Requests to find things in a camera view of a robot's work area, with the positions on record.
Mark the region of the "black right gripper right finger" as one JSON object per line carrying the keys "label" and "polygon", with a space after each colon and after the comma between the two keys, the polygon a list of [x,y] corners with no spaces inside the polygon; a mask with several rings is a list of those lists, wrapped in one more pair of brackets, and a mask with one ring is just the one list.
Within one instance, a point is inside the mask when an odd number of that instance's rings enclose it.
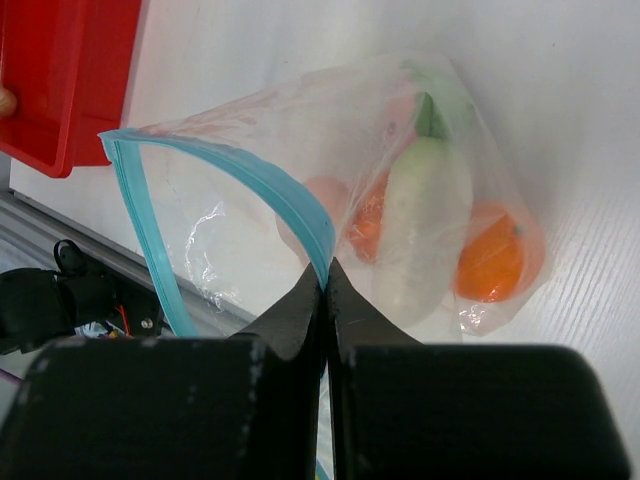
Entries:
{"label": "black right gripper right finger", "polygon": [[339,479],[627,479],[600,382],[554,345],[423,344],[356,291],[326,286]]}

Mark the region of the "white toy radish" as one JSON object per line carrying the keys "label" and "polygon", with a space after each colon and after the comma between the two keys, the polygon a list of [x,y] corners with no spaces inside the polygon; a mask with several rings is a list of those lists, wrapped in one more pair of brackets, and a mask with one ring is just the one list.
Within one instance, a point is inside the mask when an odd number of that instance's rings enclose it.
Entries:
{"label": "white toy radish", "polygon": [[[426,99],[416,97],[415,123]],[[446,137],[404,134],[385,139],[373,167],[389,171],[382,231],[372,277],[376,307],[401,327],[424,321],[455,276],[473,204],[467,148]]]}

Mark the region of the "orange toy fruit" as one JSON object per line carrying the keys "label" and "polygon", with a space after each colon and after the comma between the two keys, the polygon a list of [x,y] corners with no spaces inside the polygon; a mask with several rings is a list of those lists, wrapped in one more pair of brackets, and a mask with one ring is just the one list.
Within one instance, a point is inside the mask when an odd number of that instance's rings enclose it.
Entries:
{"label": "orange toy fruit", "polygon": [[474,205],[454,279],[454,292],[482,303],[511,298],[525,266],[519,222],[499,203]]}

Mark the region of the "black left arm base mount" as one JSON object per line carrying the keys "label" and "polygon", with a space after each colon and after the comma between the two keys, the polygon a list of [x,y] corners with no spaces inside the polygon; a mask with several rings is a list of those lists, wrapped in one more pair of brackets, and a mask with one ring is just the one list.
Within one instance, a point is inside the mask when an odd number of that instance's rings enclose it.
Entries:
{"label": "black left arm base mount", "polygon": [[119,284],[106,272],[19,268],[1,274],[1,353],[29,353],[49,341],[99,325],[107,337],[157,337],[166,322],[150,320],[150,331],[133,332],[127,308],[145,319],[155,311],[146,290],[132,301],[118,296]]}

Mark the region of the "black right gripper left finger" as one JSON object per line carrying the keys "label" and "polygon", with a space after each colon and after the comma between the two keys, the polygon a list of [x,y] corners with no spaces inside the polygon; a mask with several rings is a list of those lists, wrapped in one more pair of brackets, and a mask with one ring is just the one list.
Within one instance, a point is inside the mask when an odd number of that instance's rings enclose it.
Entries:
{"label": "black right gripper left finger", "polygon": [[311,479],[321,376],[312,268],[226,339],[70,338],[1,428],[5,479]]}

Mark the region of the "clear zip top bag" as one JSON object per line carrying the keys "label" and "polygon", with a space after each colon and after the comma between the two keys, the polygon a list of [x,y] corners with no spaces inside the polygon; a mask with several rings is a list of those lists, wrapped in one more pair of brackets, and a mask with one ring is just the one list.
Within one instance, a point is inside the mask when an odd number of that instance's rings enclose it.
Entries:
{"label": "clear zip top bag", "polygon": [[[519,222],[525,250],[508,300],[462,298],[454,276],[436,310],[409,327],[376,307],[375,262],[360,261],[346,238],[362,189],[380,175],[372,169],[383,155],[385,105],[402,87],[426,96],[419,135],[467,148],[471,215],[477,203],[503,205]],[[472,95],[441,56],[401,51],[312,71],[183,119],[106,131],[100,140],[178,337],[203,336],[188,317],[180,280],[256,319],[307,268],[325,284],[338,261],[395,326],[421,342],[457,343],[510,322],[549,275],[543,230]]]}

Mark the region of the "white toy mushroom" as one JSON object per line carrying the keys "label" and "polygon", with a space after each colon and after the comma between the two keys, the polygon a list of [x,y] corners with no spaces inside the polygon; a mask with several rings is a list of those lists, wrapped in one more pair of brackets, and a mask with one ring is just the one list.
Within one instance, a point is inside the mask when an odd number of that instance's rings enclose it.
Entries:
{"label": "white toy mushroom", "polygon": [[10,118],[18,107],[16,95],[4,86],[0,86],[0,118]]}

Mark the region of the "purple toy onion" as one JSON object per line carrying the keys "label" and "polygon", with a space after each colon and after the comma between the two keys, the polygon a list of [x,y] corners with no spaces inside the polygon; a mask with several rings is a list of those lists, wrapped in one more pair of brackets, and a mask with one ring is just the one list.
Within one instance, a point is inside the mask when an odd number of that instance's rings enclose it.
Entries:
{"label": "purple toy onion", "polygon": [[395,140],[404,134],[415,134],[416,97],[412,92],[399,91],[385,107],[385,139]]}

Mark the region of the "orange toy pumpkin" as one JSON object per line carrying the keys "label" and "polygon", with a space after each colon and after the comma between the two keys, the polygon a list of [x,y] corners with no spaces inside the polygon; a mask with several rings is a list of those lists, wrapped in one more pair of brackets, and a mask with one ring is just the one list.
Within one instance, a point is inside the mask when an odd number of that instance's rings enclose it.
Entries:
{"label": "orange toy pumpkin", "polygon": [[346,234],[356,257],[367,264],[373,264],[377,258],[388,178],[389,171],[383,171],[362,189]]}

